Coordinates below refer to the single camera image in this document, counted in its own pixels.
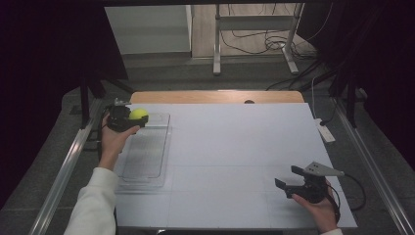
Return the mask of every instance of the tennis ball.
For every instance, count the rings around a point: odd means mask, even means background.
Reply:
[[[149,113],[147,113],[146,110],[143,109],[137,109],[137,110],[133,110],[130,115],[129,115],[129,119],[140,119],[144,116],[148,116]]]

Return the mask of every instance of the wooden edge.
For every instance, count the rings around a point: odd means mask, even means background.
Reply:
[[[257,104],[304,103],[298,91],[140,91],[132,94],[132,104]]]

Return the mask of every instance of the white table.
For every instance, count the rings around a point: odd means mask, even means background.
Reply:
[[[170,114],[165,183],[118,194],[118,226],[315,227],[308,212],[274,184],[274,178],[303,184],[301,176],[291,173],[291,165],[316,161],[332,166],[307,104],[134,104],[131,109],[138,107]],[[342,201],[339,226],[356,227],[338,179],[328,180]]]

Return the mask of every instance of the transparent plastic tray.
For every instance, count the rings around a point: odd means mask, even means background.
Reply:
[[[130,136],[118,157],[117,191],[162,187],[171,135],[169,114],[149,114],[149,122]]]

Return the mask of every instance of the white sleeve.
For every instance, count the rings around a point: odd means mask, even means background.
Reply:
[[[96,167],[88,185],[79,191],[65,235],[114,235],[116,174]]]
[[[340,228],[326,232],[326,233],[322,233],[321,235],[343,235],[343,232]]]

